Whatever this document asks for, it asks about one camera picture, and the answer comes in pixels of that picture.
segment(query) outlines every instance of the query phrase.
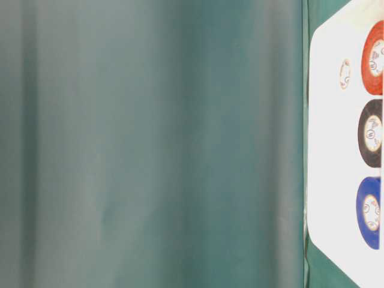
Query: blue disc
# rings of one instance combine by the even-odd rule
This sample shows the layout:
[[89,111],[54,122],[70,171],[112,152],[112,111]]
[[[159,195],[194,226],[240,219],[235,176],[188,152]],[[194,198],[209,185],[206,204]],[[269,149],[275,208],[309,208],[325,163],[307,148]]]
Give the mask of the blue disc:
[[[380,177],[367,177],[359,186],[358,196],[356,198],[356,213],[361,235],[372,249],[379,249],[380,222],[377,222],[377,220],[380,221],[379,205]],[[374,217],[376,222],[371,221],[369,216],[371,218]]]

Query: black disc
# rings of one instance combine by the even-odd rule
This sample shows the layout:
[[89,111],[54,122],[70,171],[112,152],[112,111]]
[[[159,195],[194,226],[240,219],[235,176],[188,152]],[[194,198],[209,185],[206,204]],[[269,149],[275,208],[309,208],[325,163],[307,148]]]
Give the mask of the black disc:
[[371,100],[360,115],[358,128],[360,154],[370,167],[381,166],[382,100]]

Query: round sticker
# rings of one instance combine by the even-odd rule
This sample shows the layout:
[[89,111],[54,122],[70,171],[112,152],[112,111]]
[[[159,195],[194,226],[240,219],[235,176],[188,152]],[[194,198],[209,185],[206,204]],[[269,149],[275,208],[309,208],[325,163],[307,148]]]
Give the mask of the round sticker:
[[356,197],[357,224],[365,243],[379,249],[380,242],[380,177],[366,177]]
[[382,144],[382,122],[376,115],[371,115],[364,126],[365,145],[369,151],[377,151]]
[[349,60],[345,59],[340,68],[340,86],[342,89],[346,89],[350,79],[350,64]]
[[380,206],[377,199],[369,194],[364,199],[363,205],[364,221],[368,229],[376,231],[380,226]]
[[384,66],[384,40],[377,40],[370,53],[370,71],[374,77],[380,76]]

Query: white surface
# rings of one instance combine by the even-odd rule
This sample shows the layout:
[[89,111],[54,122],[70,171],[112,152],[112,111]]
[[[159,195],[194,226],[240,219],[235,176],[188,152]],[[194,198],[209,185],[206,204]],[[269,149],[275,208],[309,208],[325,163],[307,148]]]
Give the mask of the white surface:
[[[383,19],[383,7],[382,0],[349,2],[315,31],[310,50],[308,232],[360,287],[384,285],[383,248],[374,250],[365,243],[356,217],[361,181],[380,176],[380,169],[369,167],[360,155],[358,123],[364,106],[381,98],[364,88],[361,58],[370,29]],[[345,59],[350,79],[342,89]]]

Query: green cloth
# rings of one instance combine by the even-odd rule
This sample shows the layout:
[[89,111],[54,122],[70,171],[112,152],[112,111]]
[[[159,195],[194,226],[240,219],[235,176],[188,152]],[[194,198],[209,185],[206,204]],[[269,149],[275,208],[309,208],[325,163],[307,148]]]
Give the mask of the green cloth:
[[[303,1],[303,57],[304,57],[304,155],[307,154],[307,123],[308,123],[308,56],[310,40],[313,32],[328,18],[335,14],[348,0],[304,0]],[[311,242],[306,234],[305,246],[305,283],[307,288],[357,287],[337,266],[335,266]]]
[[296,0],[2,0],[0,286],[302,287]]

